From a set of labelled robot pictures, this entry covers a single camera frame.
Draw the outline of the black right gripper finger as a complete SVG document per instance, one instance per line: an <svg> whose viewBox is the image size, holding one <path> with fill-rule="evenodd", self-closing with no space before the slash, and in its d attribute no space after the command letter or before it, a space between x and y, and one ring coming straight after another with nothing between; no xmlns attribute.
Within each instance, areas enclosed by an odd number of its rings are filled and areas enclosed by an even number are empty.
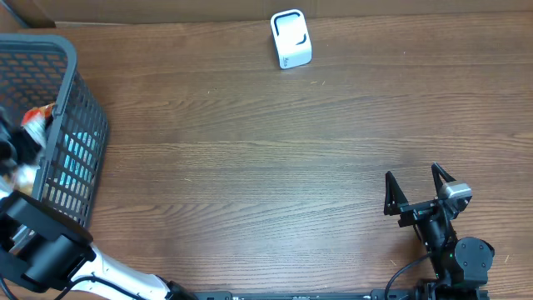
<svg viewBox="0 0 533 300"><path fill-rule="evenodd" d="M405 194L402 192L396 178L392 172L387 172L386 178L386 195L384 208L402 208L408 204Z"/></svg>
<svg viewBox="0 0 533 300"><path fill-rule="evenodd" d="M445 183L455 181L455 179L437 162L432 163L431 172L435 184L436 194L439 194Z"/></svg>

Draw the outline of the orange noodle packet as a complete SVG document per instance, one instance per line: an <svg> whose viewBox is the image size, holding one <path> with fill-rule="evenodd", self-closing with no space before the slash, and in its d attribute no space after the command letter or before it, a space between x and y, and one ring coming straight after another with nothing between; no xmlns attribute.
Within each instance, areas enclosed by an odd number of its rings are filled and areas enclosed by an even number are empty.
<svg viewBox="0 0 533 300"><path fill-rule="evenodd" d="M53 121L54 104L33 107L22 117L21 126L17 129L22 149L17 150L17 166L9 175L14 190L32 194L36 185L37 172L45 155L47 145L47 128Z"/></svg>

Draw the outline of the teal tissue packet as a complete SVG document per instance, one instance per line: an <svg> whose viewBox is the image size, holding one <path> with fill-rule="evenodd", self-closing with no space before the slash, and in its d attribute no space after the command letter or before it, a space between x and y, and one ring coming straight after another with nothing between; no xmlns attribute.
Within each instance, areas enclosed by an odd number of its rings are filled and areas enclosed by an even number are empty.
<svg viewBox="0 0 533 300"><path fill-rule="evenodd" d="M70 172L62 172L59 183L69 188L74 183L85 181L94 184L97 160L98 141L88 132L65 133L62 145L67 149L64 158L60 159L63 168Z"/></svg>

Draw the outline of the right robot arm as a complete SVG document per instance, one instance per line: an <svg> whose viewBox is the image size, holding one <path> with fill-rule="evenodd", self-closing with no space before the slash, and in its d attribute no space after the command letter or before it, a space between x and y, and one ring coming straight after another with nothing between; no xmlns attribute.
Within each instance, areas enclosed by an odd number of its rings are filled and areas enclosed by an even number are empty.
<svg viewBox="0 0 533 300"><path fill-rule="evenodd" d="M453 178L440 164L431 165L436 189L433 199L410 203L392 172L387 172L384 213L399 217L401 228L414 228L426 254L398 270L381 292L384 299L487 299L481 287L488 283L495 249L477 237L458 238L451 221L470 204L471 187ZM393 283L407 270L428 260L433 279L421 279L409 291Z"/></svg>

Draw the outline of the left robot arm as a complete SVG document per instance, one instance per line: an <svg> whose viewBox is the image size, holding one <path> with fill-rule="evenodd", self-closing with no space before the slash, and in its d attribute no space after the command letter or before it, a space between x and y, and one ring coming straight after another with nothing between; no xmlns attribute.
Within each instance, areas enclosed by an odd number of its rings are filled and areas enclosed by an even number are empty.
<svg viewBox="0 0 533 300"><path fill-rule="evenodd" d="M15 173L33 165L45 143L44 117L15 127L1 116L1 288L11 281L35 293L49 289L106 299L192 299L184 287L138 272L100 252L73 219L15 188Z"/></svg>

